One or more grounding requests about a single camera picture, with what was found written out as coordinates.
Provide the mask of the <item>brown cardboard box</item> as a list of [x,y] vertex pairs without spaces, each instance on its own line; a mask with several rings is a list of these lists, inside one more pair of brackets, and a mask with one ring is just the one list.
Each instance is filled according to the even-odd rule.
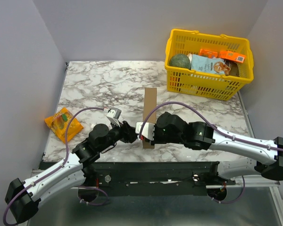
[[[157,106],[157,88],[145,88],[144,106],[143,106],[143,120],[146,116]],[[156,123],[156,112],[154,112],[147,122]],[[142,142],[143,149],[154,149],[154,145],[150,145],[146,141]]]

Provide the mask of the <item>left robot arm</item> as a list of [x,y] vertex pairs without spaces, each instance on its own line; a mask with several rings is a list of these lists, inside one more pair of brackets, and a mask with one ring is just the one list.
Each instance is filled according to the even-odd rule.
[[133,143],[137,139],[135,128],[126,121],[111,129],[97,124],[88,137],[77,144],[66,157],[42,173],[21,181],[12,180],[5,196],[7,211],[15,218],[15,225],[31,219],[46,198],[74,186],[90,186],[95,174],[88,167],[99,159],[100,153],[113,147],[118,141]]

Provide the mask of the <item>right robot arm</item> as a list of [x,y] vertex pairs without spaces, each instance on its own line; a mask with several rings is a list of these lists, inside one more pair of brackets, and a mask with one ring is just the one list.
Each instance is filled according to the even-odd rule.
[[139,138],[155,144],[182,144],[192,150],[217,150],[240,155],[235,161],[221,161],[208,172],[210,183],[217,185],[224,179],[261,175],[283,181],[283,138],[255,139],[226,131],[208,123],[187,123],[179,116],[163,113],[156,123],[137,123]]

